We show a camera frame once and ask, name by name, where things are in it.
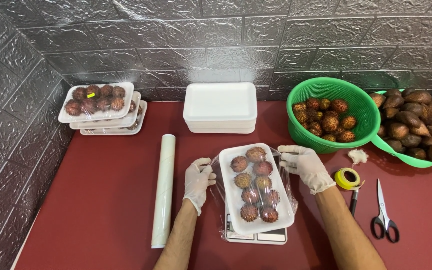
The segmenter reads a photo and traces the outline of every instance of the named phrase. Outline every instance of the cotton ball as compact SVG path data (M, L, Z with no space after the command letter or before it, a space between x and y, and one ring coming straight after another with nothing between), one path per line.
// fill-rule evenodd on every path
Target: cotton ball
M359 163L366 163L369 157L368 154L359 149L353 149L347 155L353 160L353 166Z

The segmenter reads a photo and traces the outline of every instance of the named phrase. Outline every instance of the gloved hand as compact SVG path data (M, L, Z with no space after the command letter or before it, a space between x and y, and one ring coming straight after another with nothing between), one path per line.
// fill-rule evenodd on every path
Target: gloved hand
M313 149L299 145L280 145L277 150L282 153L279 165L291 174L299 175L311 194L336 185Z
M208 157L201 157L195 160L186 169L186 176L184 177L184 197L188 198L196 210L198 217L201 215L201 206L206 201L206 188L210 185L216 184L216 174L212 173L213 168L208 164L211 161Z

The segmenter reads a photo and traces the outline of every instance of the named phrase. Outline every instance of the black scissor handle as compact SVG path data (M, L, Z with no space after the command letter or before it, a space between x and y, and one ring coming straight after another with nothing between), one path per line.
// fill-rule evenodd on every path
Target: black scissor handle
M376 232L376 228L375 228L376 225L378 225L381 228L379 234ZM385 224L383 223L383 221L379 217L374 217L372 219L372 221L371 221L371 232L378 239L383 239L385 237L385 235L386 235Z
M389 228L393 228L394 237L392 237L391 234L389 233ZM399 229L396 226L396 223L394 223L392 220L389 220L388 230L386 231L386 234L388 235L389 241L391 241L392 243L399 242Z

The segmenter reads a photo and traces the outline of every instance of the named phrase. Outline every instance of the scissors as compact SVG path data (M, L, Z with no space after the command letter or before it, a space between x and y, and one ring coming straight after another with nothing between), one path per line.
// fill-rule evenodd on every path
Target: scissors
M389 241L392 243L399 242L399 230L392 220L388 218L386 212L385 198L383 197L383 190L381 189L381 182L378 179L378 203L379 203L379 216L374 217L371 222L371 230L373 235L378 239L383 239L385 236L388 237ZM376 224L381 228L381 233L376 233ZM389 228L393 228L394 237L389 233Z

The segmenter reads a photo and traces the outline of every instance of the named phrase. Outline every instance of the red table surface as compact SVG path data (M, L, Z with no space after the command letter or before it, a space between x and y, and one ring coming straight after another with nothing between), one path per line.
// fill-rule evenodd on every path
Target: red table surface
M199 157L263 142L293 144L285 102L258 102L251 134L191 133L183 102L149 102L134 136L74 135L21 253L16 270L152 269L162 249L151 249L161 136L176 136L172 216L184 194L184 171ZM390 270L432 269L432 167L419 169L368 143L366 164L354 169L366 182L355 219ZM347 149L320 155L328 172L351 167ZM292 175L299 201L285 245L231 243L221 239L219 208L208 198L197 219L189 269L336 269L315 197ZM399 243L371 235L378 215L376 179L381 179L388 216L398 225ZM349 204L351 192L343 191Z

